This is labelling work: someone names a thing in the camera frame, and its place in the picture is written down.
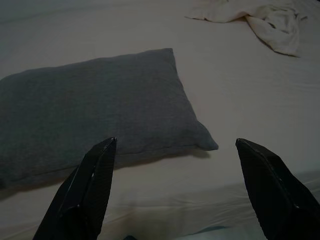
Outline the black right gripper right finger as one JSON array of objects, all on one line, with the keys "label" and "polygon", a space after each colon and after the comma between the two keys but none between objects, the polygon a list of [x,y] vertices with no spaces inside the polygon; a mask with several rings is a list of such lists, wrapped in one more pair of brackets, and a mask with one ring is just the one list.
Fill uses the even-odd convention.
[{"label": "black right gripper right finger", "polygon": [[310,190],[266,147],[238,138],[245,187],[268,240],[318,240],[320,204]]}]

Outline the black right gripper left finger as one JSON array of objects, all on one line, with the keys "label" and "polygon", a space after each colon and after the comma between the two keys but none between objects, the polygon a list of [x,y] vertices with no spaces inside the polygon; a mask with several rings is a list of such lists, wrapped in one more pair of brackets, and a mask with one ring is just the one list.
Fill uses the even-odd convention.
[{"label": "black right gripper left finger", "polygon": [[113,179],[117,139],[94,145],[57,190],[33,239],[96,240]]}]

